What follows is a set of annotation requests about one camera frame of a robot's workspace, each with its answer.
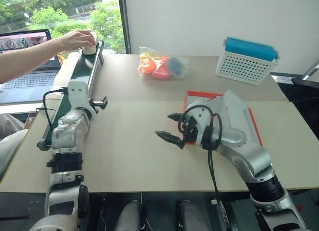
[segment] laptop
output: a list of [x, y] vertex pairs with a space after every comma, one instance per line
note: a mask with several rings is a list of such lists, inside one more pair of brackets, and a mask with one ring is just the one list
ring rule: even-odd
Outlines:
[[[51, 39], [49, 30], [28, 30], [0, 34], [0, 55], [12, 50], [24, 49]], [[36, 70], [0, 85], [0, 104], [42, 101], [44, 93], [52, 87], [61, 66], [54, 56]]]

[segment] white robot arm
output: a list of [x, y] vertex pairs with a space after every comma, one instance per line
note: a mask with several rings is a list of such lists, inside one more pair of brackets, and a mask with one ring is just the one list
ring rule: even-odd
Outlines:
[[79, 219], [86, 217], [89, 211], [88, 188], [81, 184], [84, 181], [82, 153], [90, 121], [97, 113], [95, 107], [104, 109], [107, 98], [93, 102], [88, 98], [87, 85], [77, 80], [69, 82], [67, 94], [71, 110], [59, 119], [52, 132], [45, 217], [32, 231], [76, 231]]
[[[217, 116], [219, 127], [213, 127]], [[250, 191], [257, 208], [256, 217], [262, 230], [306, 230], [305, 222], [275, 175], [269, 153], [259, 144], [246, 139], [246, 134], [234, 128], [222, 128], [220, 116], [205, 105], [190, 105], [183, 114], [170, 114], [178, 122], [183, 140], [165, 131], [156, 134], [183, 149], [186, 142], [203, 149], [217, 151], [236, 168]]]

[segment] white basket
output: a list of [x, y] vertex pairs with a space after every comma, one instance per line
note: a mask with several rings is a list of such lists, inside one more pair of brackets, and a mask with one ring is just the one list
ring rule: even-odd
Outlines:
[[275, 61], [266, 61], [254, 57], [239, 55], [223, 50], [218, 58], [216, 75], [253, 85], [259, 85], [277, 66], [279, 56]]

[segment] white wall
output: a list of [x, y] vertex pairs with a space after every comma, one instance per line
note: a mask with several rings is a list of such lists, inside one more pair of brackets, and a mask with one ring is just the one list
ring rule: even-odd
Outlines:
[[226, 36], [273, 45], [276, 72], [306, 72], [319, 59], [319, 0], [126, 0], [132, 52], [219, 55]]

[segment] blue object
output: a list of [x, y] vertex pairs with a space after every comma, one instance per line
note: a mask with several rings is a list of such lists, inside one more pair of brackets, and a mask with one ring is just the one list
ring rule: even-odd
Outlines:
[[181, 75], [181, 62], [176, 57], [171, 57], [166, 61], [166, 70], [174, 76], [180, 76]]
[[231, 37], [226, 39], [225, 51], [267, 61], [277, 58], [277, 52], [272, 46]]

